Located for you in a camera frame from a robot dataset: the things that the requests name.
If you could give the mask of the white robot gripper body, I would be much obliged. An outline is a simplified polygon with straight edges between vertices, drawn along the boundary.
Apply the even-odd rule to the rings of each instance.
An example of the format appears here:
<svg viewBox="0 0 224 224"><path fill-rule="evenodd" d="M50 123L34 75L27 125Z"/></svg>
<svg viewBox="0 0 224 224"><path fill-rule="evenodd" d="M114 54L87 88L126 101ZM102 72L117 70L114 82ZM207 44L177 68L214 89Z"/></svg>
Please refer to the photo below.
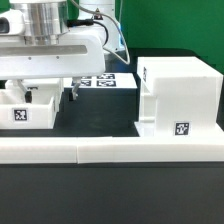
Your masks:
<svg viewBox="0 0 224 224"><path fill-rule="evenodd" d="M21 36L0 36L0 80L97 76L104 71L96 33L68 32L50 46L28 46Z"/></svg>

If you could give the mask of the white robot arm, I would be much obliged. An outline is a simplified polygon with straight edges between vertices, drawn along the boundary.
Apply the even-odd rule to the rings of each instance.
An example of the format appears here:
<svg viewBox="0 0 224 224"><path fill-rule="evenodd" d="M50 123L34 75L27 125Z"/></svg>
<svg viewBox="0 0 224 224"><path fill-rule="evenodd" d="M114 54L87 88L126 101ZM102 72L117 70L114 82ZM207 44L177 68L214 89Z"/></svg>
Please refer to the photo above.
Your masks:
<svg viewBox="0 0 224 224"><path fill-rule="evenodd" d="M24 79L98 76L105 54L126 48L114 0L9 2L0 13L0 80L14 81L27 103L32 91ZM69 3L79 9L78 18L68 16Z"/></svg>

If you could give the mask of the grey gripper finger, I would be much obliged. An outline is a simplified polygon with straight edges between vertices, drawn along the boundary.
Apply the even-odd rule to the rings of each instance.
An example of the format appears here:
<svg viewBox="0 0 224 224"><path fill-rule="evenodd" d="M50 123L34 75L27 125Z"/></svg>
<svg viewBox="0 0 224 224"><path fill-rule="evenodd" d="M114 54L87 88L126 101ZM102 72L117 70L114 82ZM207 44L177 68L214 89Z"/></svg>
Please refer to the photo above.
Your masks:
<svg viewBox="0 0 224 224"><path fill-rule="evenodd" d="M32 92L23 85L22 80L17 80L17 85L24 93L25 102L32 103Z"/></svg>
<svg viewBox="0 0 224 224"><path fill-rule="evenodd" d="M69 94L69 99L70 100L75 100L77 98L77 91L81 85L81 78L80 77L73 77L72 78L72 89Z"/></svg>

